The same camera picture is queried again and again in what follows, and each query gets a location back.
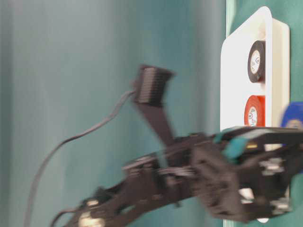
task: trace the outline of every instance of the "teal wall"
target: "teal wall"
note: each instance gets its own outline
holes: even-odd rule
[[[1,225],[22,226],[30,183],[62,139],[107,116],[140,63],[172,69],[166,96],[178,135],[219,130],[222,0],[2,0]],[[38,189],[32,226],[47,226],[121,166],[163,149],[127,103],[101,130],[64,146]],[[146,214],[132,226],[222,226],[196,199]]]

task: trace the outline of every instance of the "black cable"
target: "black cable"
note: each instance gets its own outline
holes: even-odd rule
[[[67,209],[67,210],[62,210],[62,211],[60,211],[60,212],[56,215],[56,217],[54,217],[54,219],[52,220],[52,223],[51,223],[50,227],[54,227],[55,224],[56,224],[56,222],[59,220],[59,218],[60,218],[62,215],[68,214],[68,213],[75,213],[75,212],[77,212],[77,211],[78,211],[78,209]]]
[[[94,125],[93,127],[91,127],[90,129],[87,129],[86,131],[84,131],[81,134],[75,135],[73,137],[70,137],[66,140],[63,140],[61,143],[59,143],[47,156],[46,158],[43,160],[41,166],[39,167],[36,175],[34,176],[33,182],[31,184],[31,188],[30,188],[30,193],[28,196],[28,201],[27,201],[27,209],[25,212],[25,217],[24,217],[24,224],[23,227],[30,227],[30,222],[31,222],[31,217],[32,217],[32,213],[33,213],[33,205],[34,205],[34,200],[35,200],[35,196],[36,196],[36,191],[39,185],[39,182],[41,180],[41,176],[45,170],[46,165],[48,164],[48,162],[50,161],[50,159],[52,158],[52,156],[56,153],[56,151],[62,147],[64,144],[72,141],[72,140],[76,140],[80,137],[83,137],[99,128],[101,128],[103,125],[105,125],[106,123],[108,123],[110,120],[112,120],[118,113],[120,108],[122,107],[122,105],[125,103],[125,101],[128,99],[129,96],[131,96],[135,91],[127,91],[125,92],[119,102],[116,104],[114,110],[112,111],[112,113],[105,118],[103,121],[101,121],[100,123]]]

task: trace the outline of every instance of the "white tray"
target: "white tray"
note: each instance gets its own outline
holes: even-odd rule
[[[266,82],[251,83],[247,63],[252,44],[266,41]],[[222,45],[220,128],[244,125],[244,109],[251,95],[265,95],[265,125],[279,126],[289,103],[288,25],[272,18],[261,7],[238,27]]]

